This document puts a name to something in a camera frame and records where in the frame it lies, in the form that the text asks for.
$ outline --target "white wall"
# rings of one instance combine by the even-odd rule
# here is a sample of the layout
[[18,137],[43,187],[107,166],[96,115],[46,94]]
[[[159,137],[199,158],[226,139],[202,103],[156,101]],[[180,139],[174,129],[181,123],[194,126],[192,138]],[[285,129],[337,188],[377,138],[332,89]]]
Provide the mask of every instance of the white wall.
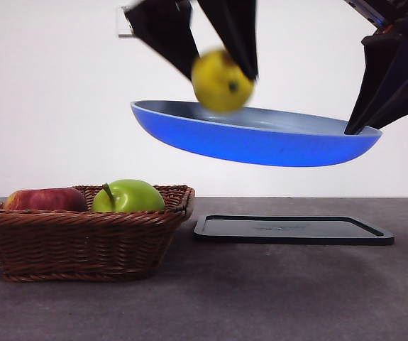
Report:
[[[123,0],[0,0],[0,196],[19,188],[140,178],[198,196],[408,197],[408,117],[363,156],[282,168],[162,144],[129,103],[195,100],[190,83],[137,39],[116,37]],[[194,4],[201,51],[220,46]],[[260,79],[248,105],[347,120],[373,27],[342,0],[259,0]]]

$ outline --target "black tray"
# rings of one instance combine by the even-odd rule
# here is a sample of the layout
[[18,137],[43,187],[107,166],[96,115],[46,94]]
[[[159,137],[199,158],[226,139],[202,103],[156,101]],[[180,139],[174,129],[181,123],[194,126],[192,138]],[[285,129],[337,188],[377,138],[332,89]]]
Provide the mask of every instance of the black tray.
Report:
[[216,242],[392,245],[395,236],[352,217],[205,215],[194,235]]

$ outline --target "wall outlet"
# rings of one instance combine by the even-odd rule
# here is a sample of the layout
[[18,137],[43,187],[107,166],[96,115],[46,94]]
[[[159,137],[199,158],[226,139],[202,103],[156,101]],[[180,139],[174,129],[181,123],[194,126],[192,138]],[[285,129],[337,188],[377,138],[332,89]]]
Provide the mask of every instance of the wall outlet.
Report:
[[126,19],[124,11],[137,5],[139,2],[140,0],[126,0],[126,4],[116,7],[116,27],[119,38],[134,37],[133,28]]

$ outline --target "blue plate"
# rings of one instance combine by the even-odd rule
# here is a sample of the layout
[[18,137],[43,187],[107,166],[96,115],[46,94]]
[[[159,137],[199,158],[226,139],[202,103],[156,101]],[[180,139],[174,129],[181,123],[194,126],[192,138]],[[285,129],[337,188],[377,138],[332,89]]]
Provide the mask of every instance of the blue plate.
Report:
[[268,166],[328,166],[352,160],[382,136],[365,127],[345,135],[347,121],[245,107],[221,116],[198,102],[131,103],[136,119],[171,146],[213,158]]

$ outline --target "wicker basket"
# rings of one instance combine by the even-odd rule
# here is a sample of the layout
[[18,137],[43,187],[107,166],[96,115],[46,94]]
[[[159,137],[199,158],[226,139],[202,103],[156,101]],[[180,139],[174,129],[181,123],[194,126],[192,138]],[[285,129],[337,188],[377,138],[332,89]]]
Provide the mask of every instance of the wicker basket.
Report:
[[[130,281],[155,273],[175,230],[193,210],[194,190],[155,186],[163,211],[3,210],[0,267],[7,281]],[[101,186],[74,186],[90,207]]]

